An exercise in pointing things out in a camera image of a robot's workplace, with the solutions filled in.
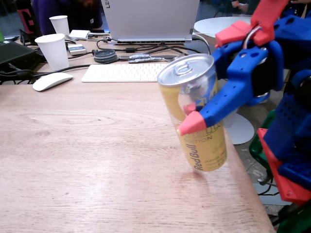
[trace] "can lid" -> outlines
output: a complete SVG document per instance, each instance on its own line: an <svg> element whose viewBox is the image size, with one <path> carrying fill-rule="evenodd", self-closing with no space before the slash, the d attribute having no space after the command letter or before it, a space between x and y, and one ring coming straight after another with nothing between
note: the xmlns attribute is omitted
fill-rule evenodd
<svg viewBox="0 0 311 233"><path fill-rule="evenodd" d="M205 75L214 65L214 58L207 54L192 54L173 61L157 76L160 85L176 86Z"/></svg>

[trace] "pull tab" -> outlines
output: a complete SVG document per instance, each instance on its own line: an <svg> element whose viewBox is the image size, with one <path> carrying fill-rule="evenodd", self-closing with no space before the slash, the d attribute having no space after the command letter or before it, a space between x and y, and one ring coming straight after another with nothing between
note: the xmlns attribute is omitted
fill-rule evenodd
<svg viewBox="0 0 311 233"><path fill-rule="evenodd" d="M192 68L189 67L189 64L187 62L184 62L178 66L175 66L174 69L175 69L175 74L178 76L187 74L190 71L192 71Z"/></svg>

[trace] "white device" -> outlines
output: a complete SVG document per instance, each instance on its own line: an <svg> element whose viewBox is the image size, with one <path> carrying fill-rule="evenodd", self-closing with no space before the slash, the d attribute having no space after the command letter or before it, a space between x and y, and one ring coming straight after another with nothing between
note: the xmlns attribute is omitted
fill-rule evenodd
<svg viewBox="0 0 311 233"><path fill-rule="evenodd" d="M78 40L87 40L89 33L90 31L88 30L72 30L69 36L71 38L78 39Z"/></svg>
<svg viewBox="0 0 311 233"><path fill-rule="evenodd" d="M33 89L36 91L44 91L61 83L64 83L73 76L66 73L53 73L42 76L33 84Z"/></svg>
<svg viewBox="0 0 311 233"><path fill-rule="evenodd" d="M137 44L190 42L199 2L102 0L111 38Z"/></svg>
<svg viewBox="0 0 311 233"><path fill-rule="evenodd" d="M91 65L81 79L83 83L156 82L165 63Z"/></svg>
<svg viewBox="0 0 311 233"><path fill-rule="evenodd" d="M73 55L80 55L80 54L85 54L86 49L82 44L78 45L68 45L68 51L71 56Z"/></svg>

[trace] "metal ring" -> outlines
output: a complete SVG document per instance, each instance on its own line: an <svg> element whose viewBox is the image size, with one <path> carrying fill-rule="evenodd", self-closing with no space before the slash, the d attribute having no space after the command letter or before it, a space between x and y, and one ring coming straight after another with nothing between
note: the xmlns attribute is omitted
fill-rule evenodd
<svg viewBox="0 0 311 233"><path fill-rule="evenodd" d="M261 26L257 26L255 27L253 30L250 31L250 33L247 35L245 41L244 41L244 44L243 44L243 49L247 49L247 44L248 44L248 41L249 39L258 31L260 30L262 27Z"/></svg>

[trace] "white computer mouse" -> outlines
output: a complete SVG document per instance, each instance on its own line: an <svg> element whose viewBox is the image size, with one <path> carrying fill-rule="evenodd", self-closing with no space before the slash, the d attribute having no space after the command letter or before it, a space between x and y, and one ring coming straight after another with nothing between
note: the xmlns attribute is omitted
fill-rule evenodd
<svg viewBox="0 0 311 233"><path fill-rule="evenodd" d="M66 73L53 73L45 75L33 84L33 88L36 91L44 91L63 82L66 82L72 78L72 75Z"/></svg>

